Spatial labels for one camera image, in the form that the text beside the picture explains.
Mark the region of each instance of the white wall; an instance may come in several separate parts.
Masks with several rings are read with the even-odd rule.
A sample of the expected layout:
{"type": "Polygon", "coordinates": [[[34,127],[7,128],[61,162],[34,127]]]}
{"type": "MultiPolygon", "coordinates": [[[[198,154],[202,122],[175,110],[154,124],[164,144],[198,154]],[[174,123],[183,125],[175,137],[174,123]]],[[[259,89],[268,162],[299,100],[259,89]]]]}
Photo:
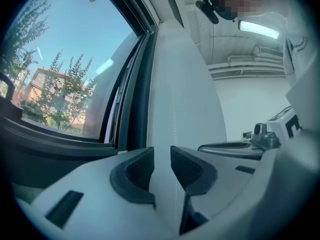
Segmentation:
{"type": "Polygon", "coordinates": [[[242,133],[254,130],[290,106],[285,78],[234,78],[215,80],[228,141],[239,141],[242,133]]]}

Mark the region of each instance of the white plastic panel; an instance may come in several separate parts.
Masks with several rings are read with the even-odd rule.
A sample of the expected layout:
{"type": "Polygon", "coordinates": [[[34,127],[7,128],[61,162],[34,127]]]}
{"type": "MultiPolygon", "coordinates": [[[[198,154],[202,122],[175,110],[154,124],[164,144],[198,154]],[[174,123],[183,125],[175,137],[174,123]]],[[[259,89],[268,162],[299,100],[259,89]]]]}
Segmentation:
{"type": "Polygon", "coordinates": [[[170,146],[197,149],[227,140],[220,100],[199,50],[176,20],[159,28],[149,100],[147,145],[154,147],[150,192],[178,234],[184,191],[171,169],[170,146]]]}
{"type": "Polygon", "coordinates": [[[83,193],[63,227],[67,239],[163,240],[173,235],[152,204],[131,203],[112,187],[110,173],[120,163],[135,157],[141,149],[88,162],[45,189],[32,207],[43,216],[68,191],[83,193]]]}

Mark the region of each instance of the blue sky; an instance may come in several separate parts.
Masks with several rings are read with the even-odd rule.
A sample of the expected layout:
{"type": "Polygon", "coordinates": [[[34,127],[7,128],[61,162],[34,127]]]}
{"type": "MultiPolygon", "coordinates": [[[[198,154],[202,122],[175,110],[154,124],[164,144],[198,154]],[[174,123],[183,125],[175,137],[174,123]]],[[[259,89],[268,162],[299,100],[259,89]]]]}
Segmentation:
{"type": "Polygon", "coordinates": [[[108,61],[119,45],[132,32],[131,27],[110,0],[49,0],[46,11],[49,29],[25,48],[37,50],[33,58],[39,64],[31,64],[31,74],[37,67],[49,68],[53,59],[63,49],[62,72],[65,72],[73,56],[75,61],[84,54],[82,66],[91,57],[93,62],[88,79],[97,75],[96,70],[108,61]]]}

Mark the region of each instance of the building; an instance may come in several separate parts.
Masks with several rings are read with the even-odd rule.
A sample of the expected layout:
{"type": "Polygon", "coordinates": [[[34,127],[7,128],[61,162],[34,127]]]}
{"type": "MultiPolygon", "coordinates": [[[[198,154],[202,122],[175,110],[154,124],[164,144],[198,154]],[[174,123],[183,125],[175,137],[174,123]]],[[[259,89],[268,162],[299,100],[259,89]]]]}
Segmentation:
{"type": "MultiPolygon", "coordinates": [[[[25,101],[34,101],[37,100],[38,97],[41,96],[42,89],[44,87],[45,78],[48,76],[48,74],[54,74],[57,77],[57,81],[60,81],[63,83],[64,78],[68,77],[68,74],[62,73],[62,72],[52,72],[49,69],[43,68],[43,67],[37,67],[35,70],[29,84],[25,87],[24,94],[23,94],[23,100],[25,101]]],[[[64,99],[67,103],[72,103],[72,98],[66,96],[64,99]]],[[[82,131],[84,127],[85,119],[74,120],[71,122],[72,128],[78,131],[82,131]]]]}
{"type": "MultiPolygon", "coordinates": [[[[20,98],[25,90],[25,79],[27,75],[29,74],[29,69],[22,68],[21,71],[18,73],[17,77],[15,79],[10,79],[14,85],[14,93],[12,97],[12,102],[19,105],[20,104],[20,98]]],[[[8,86],[5,82],[0,81],[0,96],[5,96],[8,90],[8,86]]]]}

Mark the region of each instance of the white upholstery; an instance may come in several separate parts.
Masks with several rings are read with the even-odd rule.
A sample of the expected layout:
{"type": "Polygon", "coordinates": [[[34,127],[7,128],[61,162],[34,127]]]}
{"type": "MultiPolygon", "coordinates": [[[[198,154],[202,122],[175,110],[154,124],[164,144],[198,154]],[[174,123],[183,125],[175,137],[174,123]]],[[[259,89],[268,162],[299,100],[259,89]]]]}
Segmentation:
{"type": "Polygon", "coordinates": [[[224,116],[206,63],[176,20],[160,25],[149,100],[147,146],[154,147],[150,192],[157,213],[178,234],[184,191],[171,169],[170,146],[195,149],[227,141],[224,116]]]}

